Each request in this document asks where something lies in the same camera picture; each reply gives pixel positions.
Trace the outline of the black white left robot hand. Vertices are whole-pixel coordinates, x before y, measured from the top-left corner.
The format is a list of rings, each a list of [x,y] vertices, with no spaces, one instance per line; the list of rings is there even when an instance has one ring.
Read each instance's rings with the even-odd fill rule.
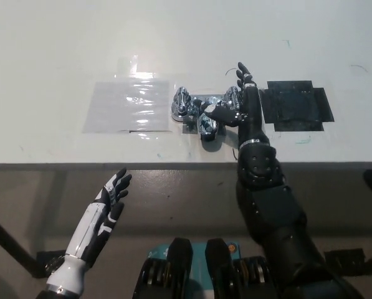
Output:
[[[83,260],[93,267],[110,238],[125,207],[132,175],[125,168],[115,173],[86,208],[66,250],[66,255]]]

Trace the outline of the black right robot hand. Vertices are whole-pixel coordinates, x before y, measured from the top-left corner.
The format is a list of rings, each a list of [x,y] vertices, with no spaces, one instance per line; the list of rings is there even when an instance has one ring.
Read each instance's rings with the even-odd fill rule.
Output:
[[[241,103],[239,109],[231,109],[218,104],[204,107],[204,113],[210,119],[229,127],[238,128],[239,148],[245,146],[270,146],[263,130],[260,90],[251,72],[239,62],[236,70],[237,86],[240,88]]]

